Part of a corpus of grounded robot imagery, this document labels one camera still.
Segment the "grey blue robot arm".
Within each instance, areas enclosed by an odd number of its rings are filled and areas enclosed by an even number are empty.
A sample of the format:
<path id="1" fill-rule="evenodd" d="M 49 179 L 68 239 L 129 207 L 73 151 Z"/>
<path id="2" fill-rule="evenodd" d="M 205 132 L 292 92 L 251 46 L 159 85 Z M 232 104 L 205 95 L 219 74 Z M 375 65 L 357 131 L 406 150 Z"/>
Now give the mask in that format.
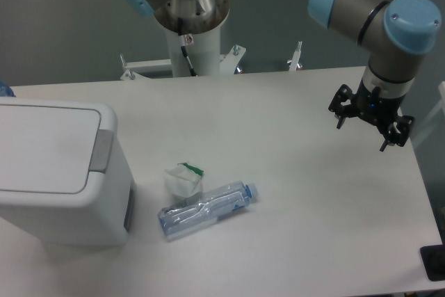
<path id="1" fill-rule="evenodd" d="M 228 0 L 126 0 L 141 16 L 152 16 L 168 39 L 175 77 L 233 74 L 220 53 L 220 27 Z M 359 118 L 383 136 L 384 146 L 404 146 L 415 119 L 398 110 L 442 25 L 430 0 L 309 0 L 309 16 L 370 53 L 357 90 L 342 85 L 329 110 L 342 125 Z"/>

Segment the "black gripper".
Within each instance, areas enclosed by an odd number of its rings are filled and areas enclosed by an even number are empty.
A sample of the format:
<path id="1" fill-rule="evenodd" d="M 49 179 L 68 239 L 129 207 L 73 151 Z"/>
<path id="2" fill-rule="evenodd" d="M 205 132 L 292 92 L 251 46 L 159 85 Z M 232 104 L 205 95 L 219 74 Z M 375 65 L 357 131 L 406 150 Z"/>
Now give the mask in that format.
<path id="1" fill-rule="evenodd" d="M 380 151 L 387 146 L 404 147 L 412 133 L 415 118 L 411 115 L 398 115 L 398 110 L 405 96 L 396 99 L 382 97 L 382 89 L 368 90 L 363 81 L 357 92 L 343 84 L 334 94 L 328 110 L 337 119 L 337 129 L 342 128 L 347 118 L 359 118 L 378 128 L 384 141 Z"/>

